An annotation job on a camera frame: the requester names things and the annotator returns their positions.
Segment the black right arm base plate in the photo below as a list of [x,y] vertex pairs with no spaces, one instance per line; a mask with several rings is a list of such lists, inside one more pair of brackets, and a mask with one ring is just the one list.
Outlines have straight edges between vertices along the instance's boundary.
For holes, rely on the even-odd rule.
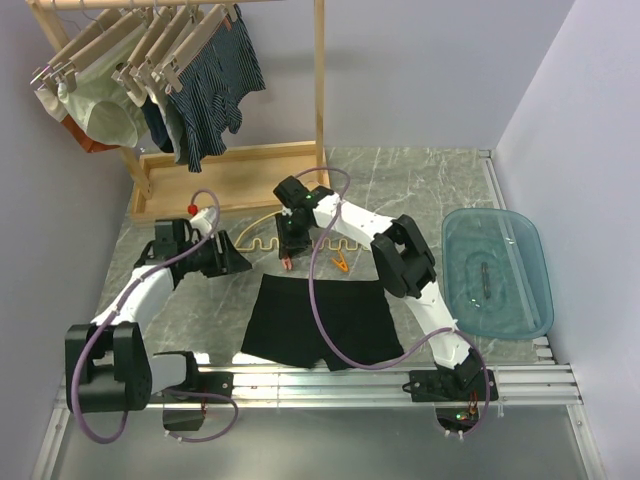
[[460,387],[451,375],[438,370],[412,370],[409,372],[409,381],[402,385],[402,390],[416,403],[486,400],[483,373],[476,375],[468,386]]

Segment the black boxer underwear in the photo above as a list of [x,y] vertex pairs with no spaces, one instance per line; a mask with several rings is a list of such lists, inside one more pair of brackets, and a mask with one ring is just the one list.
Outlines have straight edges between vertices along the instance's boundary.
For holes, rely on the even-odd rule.
[[[324,330],[351,360],[373,365],[404,354],[379,281],[316,280],[314,292]],[[305,369],[350,367],[322,337],[302,278],[262,277],[241,352]]]

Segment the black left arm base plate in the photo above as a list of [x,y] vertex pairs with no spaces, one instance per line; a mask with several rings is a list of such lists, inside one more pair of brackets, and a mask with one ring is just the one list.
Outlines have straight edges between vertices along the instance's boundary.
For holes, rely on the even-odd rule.
[[[152,403],[188,403],[200,402],[207,404],[224,404],[232,397],[234,388],[234,374],[229,371],[204,372],[195,377],[193,384],[181,384],[170,387],[172,391],[182,391],[182,394],[156,393],[151,396]],[[194,397],[191,393],[214,394],[211,397]]]

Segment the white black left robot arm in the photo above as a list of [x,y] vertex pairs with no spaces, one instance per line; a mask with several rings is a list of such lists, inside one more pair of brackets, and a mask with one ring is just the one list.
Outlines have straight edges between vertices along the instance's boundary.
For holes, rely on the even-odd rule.
[[195,399],[202,378],[194,354],[152,354],[143,332],[185,276],[199,273],[215,278],[251,268],[226,231],[197,228],[186,219],[157,221],[153,240],[144,247],[118,297],[91,322],[74,325],[65,335],[69,409],[139,411],[163,390],[180,402]]

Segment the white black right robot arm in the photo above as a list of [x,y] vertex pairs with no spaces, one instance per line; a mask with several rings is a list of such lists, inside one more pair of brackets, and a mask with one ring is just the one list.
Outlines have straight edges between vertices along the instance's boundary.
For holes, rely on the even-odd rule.
[[284,253],[295,255],[309,246],[309,231],[313,228],[322,231],[320,242],[336,232],[368,245],[383,288],[404,301],[424,333],[407,353],[386,363],[376,361],[367,366],[346,356],[330,339],[316,303],[315,262],[319,248],[315,246],[308,274],[311,310],[319,333],[333,353],[353,367],[382,370],[403,362],[428,344],[442,391],[448,397],[467,400],[470,392],[482,389],[480,397],[490,399],[491,377],[486,362],[468,336],[457,328],[438,285],[435,257],[410,216],[393,218],[374,213],[347,201],[344,192],[322,185],[310,190],[298,176],[286,177],[273,193],[282,206],[277,229]]

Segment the orange clothes peg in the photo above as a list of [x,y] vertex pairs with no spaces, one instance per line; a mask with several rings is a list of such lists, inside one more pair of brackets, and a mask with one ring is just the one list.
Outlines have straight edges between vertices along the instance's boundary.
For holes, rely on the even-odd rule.
[[338,256],[332,258],[331,261],[342,272],[347,273],[347,272],[350,271],[350,268],[349,268],[349,265],[348,265],[348,263],[346,261],[346,258],[344,257],[344,255],[343,255],[343,253],[341,251],[339,251],[338,252]]

